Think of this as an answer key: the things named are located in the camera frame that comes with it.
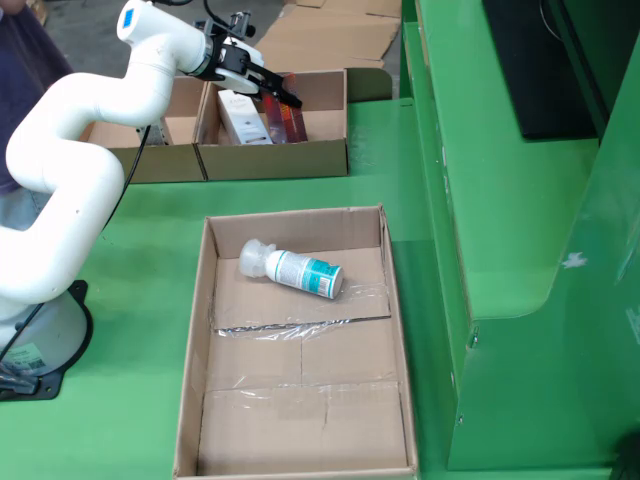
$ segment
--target spray bottle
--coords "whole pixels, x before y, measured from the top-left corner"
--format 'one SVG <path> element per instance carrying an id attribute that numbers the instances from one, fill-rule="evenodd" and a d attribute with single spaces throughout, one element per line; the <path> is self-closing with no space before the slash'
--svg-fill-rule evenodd
<path id="1" fill-rule="evenodd" d="M 340 292 L 343 279 L 342 267 L 287 250 L 276 250 L 275 244 L 265 245 L 255 238 L 242 248 L 239 266 L 240 272 L 247 277 L 266 275 L 276 283 L 331 299 Z"/>

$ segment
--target robotic arm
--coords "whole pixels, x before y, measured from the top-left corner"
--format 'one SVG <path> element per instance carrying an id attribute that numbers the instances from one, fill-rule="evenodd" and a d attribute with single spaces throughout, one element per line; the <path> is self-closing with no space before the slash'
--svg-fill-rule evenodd
<path id="1" fill-rule="evenodd" d="M 118 159 L 105 148 L 77 141 L 91 122 L 131 127 L 156 122 L 169 105 L 178 71 L 247 95 L 266 89 L 301 106 L 282 88 L 282 78 L 264 68 L 262 55 L 234 38 L 234 27 L 241 27 L 235 35 L 240 37 L 247 29 L 246 18 L 244 26 L 238 22 L 242 16 L 232 17 L 231 26 L 214 21 L 205 32 L 150 2 L 129 0 L 117 27 L 118 37 L 131 46 L 125 77 L 64 77 L 16 129 L 7 147 L 9 171 L 24 187 L 52 196 L 28 230 L 0 225 L 0 351 L 15 332 L 16 319 L 66 292 L 122 194 Z"/>

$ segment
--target cardboard box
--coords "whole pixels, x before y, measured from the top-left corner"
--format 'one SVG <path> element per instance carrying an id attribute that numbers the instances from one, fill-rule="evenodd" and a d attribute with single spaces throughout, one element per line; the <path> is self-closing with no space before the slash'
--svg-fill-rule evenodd
<path id="1" fill-rule="evenodd" d="M 348 175 L 347 103 L 391 98 L 391 79 L 377 69 L 354 69 L 297 73 L 296 84 L 309 141 L 241 146 L 220 120 L 218 87 L 208 84 L 196 141 L 209 180 Z M 267 125 L 263 105 L 256 107 Z"/>
<path id="2" fill-rule="evenodd" d="M 254 237 L 346 262 L 340 296 L 243 277 L 237 258 Z M 416 471 L 384 210 L 207 218 L 174 479 L 408 479 Z"/>
<path id="3" fill-rule="evenodd" d="M 356 68 L 300 73 L 298 79 L 311 141 L 239 146 L 231 144 L 222 126 L 217 87 L 191 77 L 176 78 L 165 115 L 174 144 L 147 145 L 133 183 L 347 175 L 347 101 L 391 98 L 391 78 L 382 70 Z M 140 145 L 134 128 L 101 122 L 90 125 L 83 140 L 111 150 L 125 174 Z"/>
<path id="4" fill-rule="evenodd" d="M 206 83 L 191 77 L 177 77 L 171 103 L 165 114 L 173 145 L 147 145 L 132 183 L 202 182 L 204 168 L 195 151 L 197 120 Z M 131 170 L 140 146 L 133 127 L 96 122 L 84 138 L 111 150 L 122 163 L 125 175 Z"/>

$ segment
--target bottle label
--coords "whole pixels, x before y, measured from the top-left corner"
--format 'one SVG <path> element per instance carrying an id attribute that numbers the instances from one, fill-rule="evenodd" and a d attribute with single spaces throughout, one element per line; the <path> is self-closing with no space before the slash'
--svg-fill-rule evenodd
<path id="1" fill-rule="evenodd" d="M 299 288 L 329 298 L 336 274 L 337 265 L 305 257 L 297 253 L 284 252 L 276 266 L 276 282 Z"/>
<path id="2" fill-rule="evenodd" d="M 28 343 L 21 347 L 13 347 L 7 352 L 7 356 L 2 363 L 10 370 L 21 372 L 24 375 L 32 375 L 36 370 L 41 370 L 47 366 L 40 350 L 33 343 Z"/>

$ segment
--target white bottle cap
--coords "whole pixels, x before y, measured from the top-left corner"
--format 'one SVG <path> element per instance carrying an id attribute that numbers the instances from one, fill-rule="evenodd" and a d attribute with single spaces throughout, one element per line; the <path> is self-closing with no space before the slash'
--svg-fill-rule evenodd
<path id="1" fill-rule="evenodd" d="M 275 244 L 269 246 L 253 238 L 244 244 L 240 252 L 240 273 L 247 277 L 263 277 L 267 274 L 267 258 L 276 251 Z"/>

